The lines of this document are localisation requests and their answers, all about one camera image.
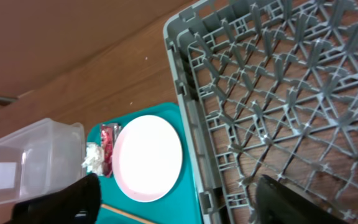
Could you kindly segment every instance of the black object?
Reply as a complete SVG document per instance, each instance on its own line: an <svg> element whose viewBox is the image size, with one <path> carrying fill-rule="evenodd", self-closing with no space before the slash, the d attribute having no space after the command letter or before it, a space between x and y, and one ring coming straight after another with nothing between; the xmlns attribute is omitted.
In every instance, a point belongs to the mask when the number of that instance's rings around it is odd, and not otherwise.
<svg viewBox="0 0 358 224"><path fill-rule="evenodd" d="M261 224L347 223L267 175L259 179L256 203Z"/></svg>
<svg viewBox="0 0 358 224"><path fill-rule="evenodd" d="M89 174L54 194L17 203L7 223L94 223L101 205L99 178Z"/></svg>

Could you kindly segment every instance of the turquoise tray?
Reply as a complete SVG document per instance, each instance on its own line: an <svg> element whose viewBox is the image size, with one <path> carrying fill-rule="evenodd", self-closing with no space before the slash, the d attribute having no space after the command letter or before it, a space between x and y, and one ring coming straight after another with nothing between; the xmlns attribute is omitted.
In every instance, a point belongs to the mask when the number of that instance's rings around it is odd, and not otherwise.
<svg viewBox="0 0 358 224"><path fill-rule="evenodd" d="M136 202L119 189L113 177L100 177L102 201L110 206L157 223L202 223L195 181L191 170L190 156L185 139L179 107L173 103L163 103L103 124L119 123L125 126L133 119L143 115L156 115L168 121L179 135L183 149L183 164L176 184L166 196L149 203ZM88 142L100 144L100 124L89 132ZM100 208L98 224L137 223L130 218Z"/></svg>

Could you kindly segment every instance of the pink plate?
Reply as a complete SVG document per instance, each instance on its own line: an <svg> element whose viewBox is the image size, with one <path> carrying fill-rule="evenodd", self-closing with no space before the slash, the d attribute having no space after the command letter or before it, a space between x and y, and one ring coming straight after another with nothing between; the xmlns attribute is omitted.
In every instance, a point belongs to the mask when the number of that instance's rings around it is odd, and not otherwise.
<svg viewBox="0 0 358 224"><path fill-rule="evenodd" d="M112 153L112 170L124 194L138 202L152 202L175 185L182 159L180 139L171 124L146 115L121 131Z"/></svg>

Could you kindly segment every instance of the wooden stick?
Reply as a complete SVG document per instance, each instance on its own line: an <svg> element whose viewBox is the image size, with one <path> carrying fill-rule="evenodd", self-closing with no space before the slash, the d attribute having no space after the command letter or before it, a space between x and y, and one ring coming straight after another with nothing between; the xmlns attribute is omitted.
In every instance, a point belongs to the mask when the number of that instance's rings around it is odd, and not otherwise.
<svg viewBox="0 0 358 224"><path fill-rule="evenodd" d="M129 213L124 212L124 211L122 211L122 210L120 210L120 209L113 208L112 206L109 206L109 205L106 205L106 204L102 204L101 207L102 207L102 208L105 208L105 209L107 209L107 210L110 210L110 211L112 211L112 212L115 212L115 213L117 213L117 214L123 215L123 216L125 216L125 217L131 218L131 219L136 220L136 221L141 222L141 223L155 224L154 222L150 222L150 221L148 221L148 220L146 220L146 219L144 219L144 218L137 217L137 216L135 216L135 215L129 214Z"/></svg>

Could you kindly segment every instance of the white label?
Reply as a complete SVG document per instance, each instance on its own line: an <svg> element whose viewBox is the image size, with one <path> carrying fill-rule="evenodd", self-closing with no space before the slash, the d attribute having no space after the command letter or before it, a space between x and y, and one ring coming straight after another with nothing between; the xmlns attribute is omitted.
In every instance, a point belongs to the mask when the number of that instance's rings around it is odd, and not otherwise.
<svg viewBox="0 0 358 224"><path fill-rule="evenodd" d="M14 188L15 173L15 162L0 162L0 190Z"/></svg>

